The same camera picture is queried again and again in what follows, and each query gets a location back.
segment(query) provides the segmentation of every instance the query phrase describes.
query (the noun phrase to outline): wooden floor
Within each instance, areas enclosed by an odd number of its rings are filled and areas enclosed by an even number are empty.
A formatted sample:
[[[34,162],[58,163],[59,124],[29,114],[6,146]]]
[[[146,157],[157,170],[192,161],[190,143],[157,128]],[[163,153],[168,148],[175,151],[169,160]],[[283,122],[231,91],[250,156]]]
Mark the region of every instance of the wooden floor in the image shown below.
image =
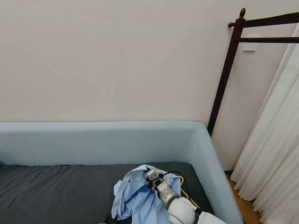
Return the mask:
[[[238,190],[234,190],[235,182],[230,180],[230,175],[227,175],[227,178],[234,193],[235,200],[237,201],[244,222],[246,222],[246,224],[260,224],[260,222],[258,221],[260,218],[260,213],[252,210],[252,202],[245,201],[238,196]]]

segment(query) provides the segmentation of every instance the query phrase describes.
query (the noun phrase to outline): bed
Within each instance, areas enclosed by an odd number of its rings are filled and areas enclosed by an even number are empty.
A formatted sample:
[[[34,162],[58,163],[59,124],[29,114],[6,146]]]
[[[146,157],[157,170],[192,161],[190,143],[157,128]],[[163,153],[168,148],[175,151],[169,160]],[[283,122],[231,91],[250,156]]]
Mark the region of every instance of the bed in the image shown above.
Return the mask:
[[[205,125],[188,121],[0,124],[0,223],[103,222],[117,181],[152,162],[182,172],[203,210],[242,223]]]

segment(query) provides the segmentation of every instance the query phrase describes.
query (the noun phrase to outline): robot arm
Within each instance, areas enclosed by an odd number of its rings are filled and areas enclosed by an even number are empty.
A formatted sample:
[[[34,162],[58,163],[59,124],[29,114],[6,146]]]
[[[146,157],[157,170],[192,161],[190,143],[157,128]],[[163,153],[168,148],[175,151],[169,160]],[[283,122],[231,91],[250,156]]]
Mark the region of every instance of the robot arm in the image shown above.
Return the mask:
[[[169,213],[172,224],[226,224],[216,216],[201,211],[200,215],[193,209],[193,204],[187,198],[180,197],[162,178],[162,174],[154,169],[146,173],[146,184],[157,191],[162,205]]]

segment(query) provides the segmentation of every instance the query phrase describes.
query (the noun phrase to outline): wooden clothes rack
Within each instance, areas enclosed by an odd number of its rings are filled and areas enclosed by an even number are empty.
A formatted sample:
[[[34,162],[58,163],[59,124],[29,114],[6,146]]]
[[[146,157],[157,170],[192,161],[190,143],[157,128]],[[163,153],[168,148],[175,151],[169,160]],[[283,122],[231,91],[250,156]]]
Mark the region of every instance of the wooden clothes rack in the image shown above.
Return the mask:
[[[241,38],[243,28],[248,27],[263,27],[263,26],[272,26],[280,24],[289,24],[289,23],[299,23],[299,13],[291,13],[280,16],[274,16],[270,18],[263,18],[257,20],[245,20],[245,9],[243,8],[240,12],[240,17],[235,22],[230,22],[228,27],[234,27],[232,37],[230,39],[228,52],[226,59],[223,65],[222,74],[220,77],[218,89],[216,92],[212,112],[210,115],[209,123],[207,130],[212,136],[214,126],[217,120],[219,113],[220,105],[222,98],[225,92],[226,85],[228,83],[228,78],[230,71],[233,66],[235,54],[238,49],[240,42],[257,42],[257,43],[299,43],[299,37],[261,37],[261,38]]]

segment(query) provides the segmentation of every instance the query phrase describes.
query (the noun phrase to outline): light blue bed frame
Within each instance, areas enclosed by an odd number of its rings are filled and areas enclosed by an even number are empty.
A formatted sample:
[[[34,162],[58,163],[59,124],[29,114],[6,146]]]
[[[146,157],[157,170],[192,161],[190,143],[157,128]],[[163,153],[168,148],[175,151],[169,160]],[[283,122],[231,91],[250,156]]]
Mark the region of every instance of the light blue bed frame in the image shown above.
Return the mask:
[[[203,123],[136,121],[1,123],[0,163],[18,165],[188,162],[215,215],[243,224]]]

